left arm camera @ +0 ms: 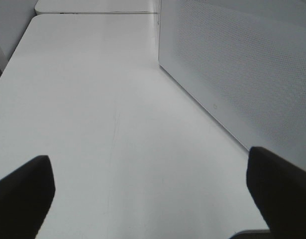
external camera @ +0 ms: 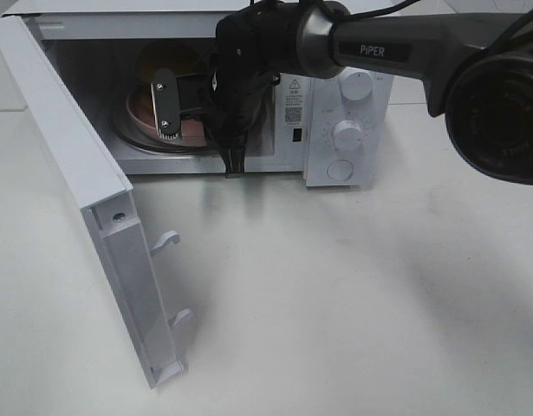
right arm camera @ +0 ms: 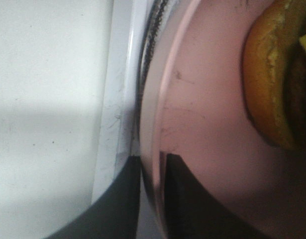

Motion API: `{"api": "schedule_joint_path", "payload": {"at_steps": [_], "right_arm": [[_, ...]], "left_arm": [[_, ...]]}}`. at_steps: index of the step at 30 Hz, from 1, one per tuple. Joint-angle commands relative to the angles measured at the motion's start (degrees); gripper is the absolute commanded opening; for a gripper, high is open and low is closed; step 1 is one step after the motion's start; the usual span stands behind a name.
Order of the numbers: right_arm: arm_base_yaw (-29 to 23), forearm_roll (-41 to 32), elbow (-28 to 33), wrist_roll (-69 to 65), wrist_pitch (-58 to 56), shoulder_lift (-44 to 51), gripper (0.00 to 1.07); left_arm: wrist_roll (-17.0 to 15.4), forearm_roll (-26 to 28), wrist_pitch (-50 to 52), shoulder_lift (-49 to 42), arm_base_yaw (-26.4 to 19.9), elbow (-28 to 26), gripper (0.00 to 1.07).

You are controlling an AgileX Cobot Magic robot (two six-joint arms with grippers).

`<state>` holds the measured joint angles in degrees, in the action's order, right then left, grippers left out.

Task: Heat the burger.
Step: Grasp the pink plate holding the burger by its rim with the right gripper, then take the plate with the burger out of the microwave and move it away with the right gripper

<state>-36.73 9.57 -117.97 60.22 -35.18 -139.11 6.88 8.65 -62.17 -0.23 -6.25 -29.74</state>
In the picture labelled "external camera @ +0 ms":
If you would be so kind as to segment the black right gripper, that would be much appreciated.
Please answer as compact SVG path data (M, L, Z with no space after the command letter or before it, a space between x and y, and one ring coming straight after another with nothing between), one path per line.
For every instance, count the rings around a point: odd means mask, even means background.
M202 120L211 142L221 147L228 179L245 173L246 136L269 86L270 71L245 73L220 64L205 84Z

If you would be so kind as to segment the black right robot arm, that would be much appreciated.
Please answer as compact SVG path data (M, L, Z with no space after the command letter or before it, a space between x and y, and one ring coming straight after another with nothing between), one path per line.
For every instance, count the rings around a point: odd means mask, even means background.
M227 174L244 171L253 114L281 74L359 68L422 83L454 148L494 179L533 185L533 9L401 16L323 1L259 1L222 18L205 91L205 131Z

